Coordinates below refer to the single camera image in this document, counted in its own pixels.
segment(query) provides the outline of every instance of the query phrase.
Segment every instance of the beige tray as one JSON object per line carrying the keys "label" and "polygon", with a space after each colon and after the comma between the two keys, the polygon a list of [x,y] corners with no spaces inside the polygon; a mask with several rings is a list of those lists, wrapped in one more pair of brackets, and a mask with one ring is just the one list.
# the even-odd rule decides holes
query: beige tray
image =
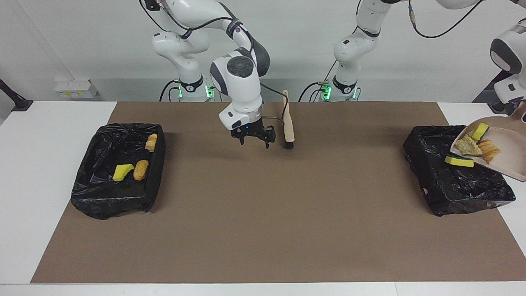
{"label": "beige tray", "polygon": [[[486,117],[471,123],[455,139],[461,139],[468,133],[478,127],[479,123],[487,124],[490,129],[484,136],[484,139],[491,140],[502,153],[495,156],[491,164],[487,164],[481,157],[473,158],[475,163],[485,166],[489,169],[526,182],[526,124],[524,116],[526,115],[526,103],[522,103],[517,110],[508,117]],[[451,152],[462,155],[453,145]]]}

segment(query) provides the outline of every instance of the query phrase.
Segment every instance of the black plastic bag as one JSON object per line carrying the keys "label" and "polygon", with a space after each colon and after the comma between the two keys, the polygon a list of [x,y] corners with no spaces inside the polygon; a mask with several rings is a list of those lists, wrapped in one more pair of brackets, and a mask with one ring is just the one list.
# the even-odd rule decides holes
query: black plastic bag
{"label": "black plastic bag", "polygon": [[[157,134],[153,153],[145,149],[151,134]],[[155,203],[163,173],[166,143],[158,124],[110,124],[93,136],[78,169],[71,203],[79,211],[96,219],[141,210],[147,212]],[[130,172],[122,182],[113,181],[118,164],[148,160],[146,179],[136,181]]]}
{"label": "black plastic bag", "polygon": [[437,216],[467,214],[515,201],[504,177],[486,167],[444,162],[465,126],[417,126],[403,147],[427,204]]}

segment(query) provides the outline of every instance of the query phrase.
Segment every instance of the white table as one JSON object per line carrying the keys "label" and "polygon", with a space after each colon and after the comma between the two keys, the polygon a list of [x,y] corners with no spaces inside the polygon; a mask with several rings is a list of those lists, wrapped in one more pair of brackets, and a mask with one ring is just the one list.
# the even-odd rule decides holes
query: white table
{"label": "white table", "polygon": [[[69,202],[86,147],[115,105],[35,102],[0,125],[0,295],[526,295],[526,282],[29,284]],[[452,125],[493,116],[484,104],[439,105]],[[526,184],[507,181],[517,201],[499,211],[525,252]]]}

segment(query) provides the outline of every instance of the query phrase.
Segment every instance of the yellow food piece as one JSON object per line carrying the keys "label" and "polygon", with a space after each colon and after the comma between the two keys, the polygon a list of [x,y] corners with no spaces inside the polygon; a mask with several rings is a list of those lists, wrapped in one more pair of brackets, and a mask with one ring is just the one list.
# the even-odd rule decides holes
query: yellow food piece
{"label": "yellow food piece", "polygon": [[157,142],[157,134],[151,134],[148,137],[148,142]]}
{"label": "yellow food piece", "polygon": [[484,159],[488,164],[493,161],[495,155],[499,154],[501,151],[491,142],[490,140],[484,140],[479,143],[479,148],[482,150],[482,159]]}
{"label": "yellow food piece", "polygon": [[115,168],[115,173],[113,173],[113,181],[120,182],[124,180],[126,175],[134,169],[132,164],[120,164]]}
{"label": "yellow food piece", "polygon": [[146,146],[144,147],[146,150],[150,151],[150,152],[153,152],[155,151],[155,144],[157,142],[154,142],[154,141],[148,141],[146,142]]}
{"label": "yellow food piece", "polygon": [[453,156],[447,156],[445,162],[456,166],[475,167],[473,160],[459,159]]}
{"label": "yellow food piece", "polygon": [[480,150],[477,143],[469,135],[465,135],[461,140],[458,140],[455,145],[462,155],[482,156],[482,150]]}
{"label": "yellow food piece", "polygon": [[135,165],[135,170],[133,171],[133,178],[137,181],[142,181],[146,178],[146,172],[148,171],[148,166],[150,164],[147,160],[141,160]]}
{"label": "yellow food piece", "polygon": [[480,123],[479,127],[475,130],[471,136],[475,141],[480,142],[490,127],[485,123]]}

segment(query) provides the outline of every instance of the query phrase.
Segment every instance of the white electrical box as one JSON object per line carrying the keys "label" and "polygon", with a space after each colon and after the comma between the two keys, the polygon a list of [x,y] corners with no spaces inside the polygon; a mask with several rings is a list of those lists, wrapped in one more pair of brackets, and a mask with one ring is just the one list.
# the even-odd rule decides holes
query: white electrical box
{"label": "white electrical box", "polygon": [[58,82],[55,93],[61,98],[94,98],[97,89],[90,80]]}

